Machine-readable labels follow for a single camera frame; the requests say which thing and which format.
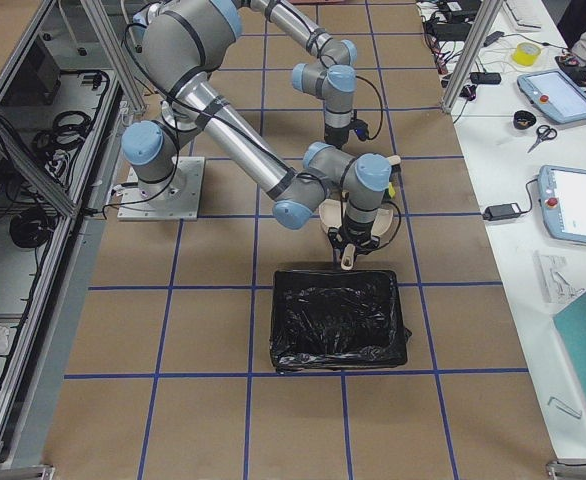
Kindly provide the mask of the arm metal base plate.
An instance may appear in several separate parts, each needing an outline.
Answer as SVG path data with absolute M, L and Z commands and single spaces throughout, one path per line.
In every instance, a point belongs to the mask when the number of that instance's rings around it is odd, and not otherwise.
M 205 158 L 179 156 L 172 158 L 177 171 L 157 184 L 138 179 L 129 168 L 127 183 L 122 190 L 117 218 L 121 221 L 196 221 L 199 214 Z

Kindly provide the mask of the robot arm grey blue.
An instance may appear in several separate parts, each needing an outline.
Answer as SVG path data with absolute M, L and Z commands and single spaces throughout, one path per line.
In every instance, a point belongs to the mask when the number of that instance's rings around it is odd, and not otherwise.
M 242 34 L 241 8 L 264 15 L 315 57 L 291 75 L 299 92 L 323 103 L 324 138 L 308 147 L 301 172 L 281 160 L 209 82 L 227 49 Z M 392 166 L 379 154 L 343 151 L 350 132 L 366 131 L 354 112 L 356 46 L 337 40 L 287 1 L 165 1 L 134 17 L 142 30 L 140 70 L 163 98 L 153 121 L 129 126 L 122 147 L 138 179 L 148 185 L 171 176 L 171 148 L 207 134 L 273 200 L 272 213 L 297 230 L 331 193 L 346 193 L 339 227 L 328 233 L 333 248 L 357 254 L 381 248 L 372 232 Z
M 313 63 L 299 63 L 292 69 L 291 85 L 323 102 L 324 142 L 340 149 L 351 134 L 368 141 L 368 124 L 357 117 L 354 108 L 355 44 L 335 39 L 288 1 L 237 1 L 235 5 L 262 14 L 316 58 Z

